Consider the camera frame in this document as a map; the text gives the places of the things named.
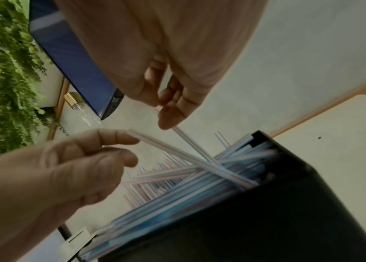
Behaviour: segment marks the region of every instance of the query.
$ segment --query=foliage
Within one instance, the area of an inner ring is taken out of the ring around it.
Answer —
[[[32,132],[50,125],[36,103],[34,84],[45,74],[40,53],[20,1],[0,0],[0,154],[32,144]]]

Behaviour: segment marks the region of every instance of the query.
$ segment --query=fingernail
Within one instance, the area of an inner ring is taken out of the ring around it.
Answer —
[[[97,173],[95,179],[98,183],[104,183],[110,179],[112,168],[112,159],[104,157],[97,163]]]

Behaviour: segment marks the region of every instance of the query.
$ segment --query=hand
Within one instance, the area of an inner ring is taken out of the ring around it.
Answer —
[[[135,154],[125,131],[99,129],[0,156],[0,261],[15,261],[77,209],[110,195]]]
[[[174,127],[245,47],[268,0],[54,0],[86,50],[128,97],[162,105]],[[164,72],[173,76],[158,95]]]

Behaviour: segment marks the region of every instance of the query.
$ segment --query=gold bottle cap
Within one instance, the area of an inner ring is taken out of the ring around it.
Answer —
[[[63,98],[72,109],[74,108],[74,105],[84,103],[84,99],[77,92],[68,92]]]

